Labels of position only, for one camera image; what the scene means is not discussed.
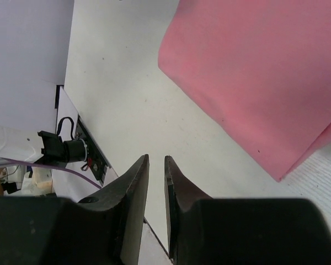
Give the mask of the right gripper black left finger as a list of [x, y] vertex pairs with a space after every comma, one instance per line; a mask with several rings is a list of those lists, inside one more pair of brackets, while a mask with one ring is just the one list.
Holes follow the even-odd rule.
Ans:
[[137, 264], [145, 213], [149, 156], [78, 206], [81, 264]]

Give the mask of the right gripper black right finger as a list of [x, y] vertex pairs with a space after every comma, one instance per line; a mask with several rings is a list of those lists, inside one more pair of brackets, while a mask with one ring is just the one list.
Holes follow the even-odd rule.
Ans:
[[210, 264], [213, 199], [190, 181], [172, 156], [164, 159], [169, 257], [174, 264]]

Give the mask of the pink t shirt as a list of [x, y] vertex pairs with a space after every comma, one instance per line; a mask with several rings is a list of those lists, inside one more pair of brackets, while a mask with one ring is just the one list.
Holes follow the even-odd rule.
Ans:
[[180, 1], [158, 66], [277, 181], [331, 142], [331, 1]]

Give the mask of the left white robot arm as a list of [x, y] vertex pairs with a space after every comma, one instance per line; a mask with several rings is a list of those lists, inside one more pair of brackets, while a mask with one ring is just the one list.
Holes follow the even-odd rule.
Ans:
[[34, 163], [43, 157], [43, 140], [36, 131], [12, 129], [0, 125], [0, 167]]

